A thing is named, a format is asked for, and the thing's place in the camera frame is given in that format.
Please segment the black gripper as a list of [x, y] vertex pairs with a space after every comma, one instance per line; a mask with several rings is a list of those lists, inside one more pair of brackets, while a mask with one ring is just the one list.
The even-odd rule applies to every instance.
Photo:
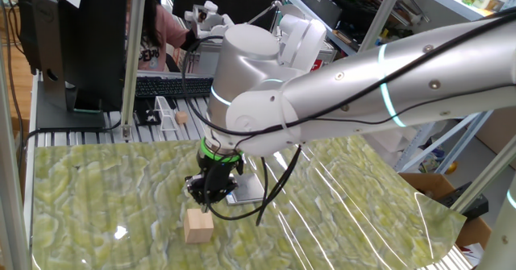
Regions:
[[235, 176], [231, 172], [234, 169], [238, 173], [242, 172], [243, 159], [240, 155], [210, 157], [198, 153], [197, 162], [200, 174], [185, 177], [185, 187], [201, 206], [201, 211], [207, 213], [209, 206], [206, 204], [205, 177], [210, 176], [207, 181], [208, 201], [210, 204], [218, 203], [238, 187]]

